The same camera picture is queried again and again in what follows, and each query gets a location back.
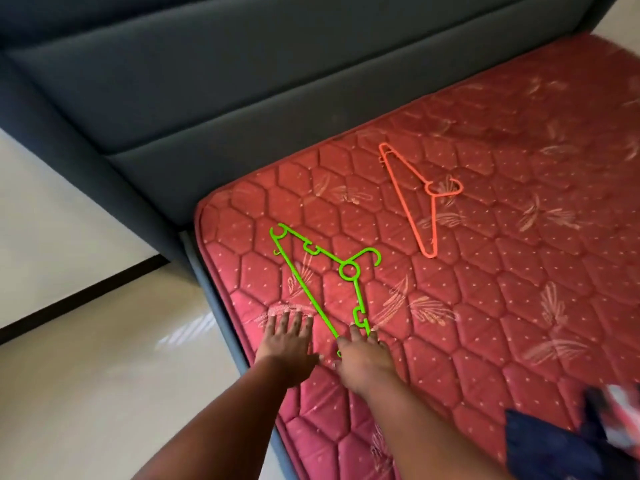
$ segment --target orange hanger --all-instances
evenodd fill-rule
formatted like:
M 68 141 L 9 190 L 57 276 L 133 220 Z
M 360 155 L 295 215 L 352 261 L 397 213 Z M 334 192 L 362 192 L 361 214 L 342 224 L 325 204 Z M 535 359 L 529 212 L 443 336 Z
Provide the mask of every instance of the orange hanger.
M 435 258 L 438 255 L 438 231 L 436 229 L 436 199 L 438 197 L 453 197 L 453 195 L 458 195 L 459 193 L 462 192 L 462 190 L 464 189 L 464 187 L 462 186 L 462 182 L 460 182 L 457 178 L 453 178 L 451 177 L 450 180 L 458 185 L 457 190 L 454 190 L 453 192 L 444 192 L 444 193 L 437 193 L 437 192 L 432 192 L 429 189 L 429 186 L 433 183 L 430 180 L 427 180 L 425 177 L 423 177 L 420 172 L 418 172 L 418 170 L 416 170 L 413 165 L 411 165 L 411 163 L 409 163 L 404 156 L 402 156 L 400 153 L 398 153 L 395 149 L 393 149 L 393 147 L 391 147 L 390 144 L 388 143 L 380 143 L 380 145 L 378 146 L 378 149 L 380 150 L 380 161 L 382 163 L 385 164 L 385 166 L 387 167 L 387 171 L 389 172 L 389 176 L 391 177 L 391 182 L 394 185 L 394 188 L 396 189 L 396 193 L 398 195 L 398 198 L 400 199 L 400 203 L 402 204 L 402 207 L 404 209 L 404 213 L 406 214 L 407 218 L 409 219 L 409 224 L 411 225 L 411 229 L 413 231 L 413 235 L 415 236 L 415 240 L 418 242 L 418 246 L 420 247 L 420 252 L 422 253 L 423 256 L 427 257 L 427 258 Z M 388 156 L 389 155 L 393 155 L 396 158 L 398 158 L 398 160 L 400 160 L 400 162 L 407 167 L 409 170 L 411 170 L 412 174 L 414 174 L 416 177 L 418 177 L 420 179 L 420 181 L 424 184 L 424 191 L 425 193 L 427 193 L 427 195 L 429 195 L 429 197 L 431 198 L 431 241 L 433 243 L 433 252 L 432 253 L 428 253 L 427 250 L 424 247 L 424 243 L 422 242 L 422 238 L 420 236 L 420 233 L 418 232 L 418 227 L 416 227 L 415 222 L 413 221 L 413 217 L 411 215 L 411 212 L 409 211 L 409 207 L 407 207 L 406 202 L 404 201 L 404 196 L 402 195 L 402 191 L 400 190 L 400 185 L 398 185 L 398 181 L 396 180 L 396 176 L 394 175 L 394 171 L 391 169 L 391 165 L 389 164 L 389 159 Z

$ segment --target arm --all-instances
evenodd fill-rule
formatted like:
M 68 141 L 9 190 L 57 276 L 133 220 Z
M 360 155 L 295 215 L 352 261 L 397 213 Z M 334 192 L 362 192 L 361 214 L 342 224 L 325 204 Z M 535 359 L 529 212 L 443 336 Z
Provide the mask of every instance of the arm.
M 213 400 L 149 460 L 134 480 L 257 479 L 278 409 L 289 387 L 309 377 L 318 355 L 309 355 L 312 318 L 301 327 L 289 313 L 278 330 L 270 316 L 254 366 Z
M 509 480 L 475 444 L 412 393 L 396 373 L 388 346 L 375 331 L 364 339 L 351 326 L 351 341 L 338 341 L 343 384 L 367 402 L 405 480 Z

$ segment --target quilted mattress cover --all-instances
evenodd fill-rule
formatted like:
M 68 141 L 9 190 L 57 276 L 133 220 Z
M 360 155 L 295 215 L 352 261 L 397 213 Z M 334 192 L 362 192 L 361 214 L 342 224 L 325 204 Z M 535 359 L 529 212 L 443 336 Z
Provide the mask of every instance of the quilted mattress cover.
M 424 257 L 378 145 L 444 190 L 439 253 Z M 505 460 L 504 410 L 573 429 L 585 385 L 640 379 L 640 60 L 589 35 L 561 39 L 284 158 L 200 202 L 200 251 L 250 362 L 269 310 L 315 313 L 269 234 L 290 226 L 357 258 L 372 328 L 400 376 Z M 429 247 L 420 181 L 394 167 Z M 338 333 L 355 288 L 327 256 L 279 241 Z M 277 428 L 300 478 L 398 477 L 366 405 L 322 367 L 288 392 Z

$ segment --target forearm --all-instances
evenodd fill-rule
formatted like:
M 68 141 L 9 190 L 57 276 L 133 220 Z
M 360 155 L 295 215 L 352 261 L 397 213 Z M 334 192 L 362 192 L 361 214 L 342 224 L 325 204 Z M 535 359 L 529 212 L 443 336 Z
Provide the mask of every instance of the forearm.
M 446 423 L 396 376 L 371 382 L 365 400 L 380 426 L 402 478 L 508 480 L 483 451 Z
M 257 479 L 286 391 L 281 364 L 260 361 L 156 453 L 135 480 Z

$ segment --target tiled floor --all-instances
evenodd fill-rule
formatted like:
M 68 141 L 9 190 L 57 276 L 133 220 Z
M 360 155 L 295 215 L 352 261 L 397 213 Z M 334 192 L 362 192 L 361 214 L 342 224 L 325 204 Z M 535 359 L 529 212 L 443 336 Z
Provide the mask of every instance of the tiled floor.
M 0 346 L 0 478 L 128 479 L 238 372 L 165 266 Z M 261 479 L 283 478 L 269 449 Z

